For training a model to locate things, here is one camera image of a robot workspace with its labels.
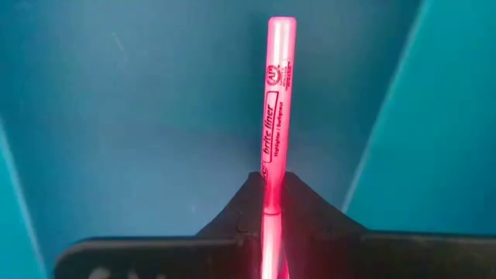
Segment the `teal surface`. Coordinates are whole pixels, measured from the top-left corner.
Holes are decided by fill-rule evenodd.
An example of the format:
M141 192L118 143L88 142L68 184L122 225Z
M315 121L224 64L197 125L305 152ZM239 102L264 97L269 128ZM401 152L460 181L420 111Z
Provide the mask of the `teal surface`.
M17 185L9 146L0 123L0 267L2 278L45 278L29 214Z
M288 169L340 206L418 4L1 1L0 115L47 270L89 236L196 233L259 169L272 15L298 19Z
M351 217L496 234L494 14L494 1L425 2L345 205Z

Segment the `pink highlighter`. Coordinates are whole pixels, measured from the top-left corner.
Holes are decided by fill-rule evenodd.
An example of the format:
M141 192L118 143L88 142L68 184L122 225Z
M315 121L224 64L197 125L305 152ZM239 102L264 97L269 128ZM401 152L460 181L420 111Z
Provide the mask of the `pink highlighter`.
M281 187L288 155L295 40L295 18L273 17L269 20L261 158L261 174L265 179L262 279L276 279L279 268Z

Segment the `teal background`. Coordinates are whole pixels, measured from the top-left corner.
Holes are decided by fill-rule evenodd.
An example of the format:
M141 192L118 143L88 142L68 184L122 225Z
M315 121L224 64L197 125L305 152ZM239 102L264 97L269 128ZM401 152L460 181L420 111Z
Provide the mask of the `teal background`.
M288 170L370 228L494 234L494 12L0 2L0 239L18 247L0 260L35 278L79 239L212 219L259 168L267 20L281 15L298 19Z

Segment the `logo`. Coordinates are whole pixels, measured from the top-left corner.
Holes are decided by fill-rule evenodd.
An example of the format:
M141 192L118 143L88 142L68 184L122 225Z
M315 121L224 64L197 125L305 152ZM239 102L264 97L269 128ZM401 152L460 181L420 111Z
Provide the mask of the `logo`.
M281 70L274 65L267 67L267 84L276 85L281 80Z

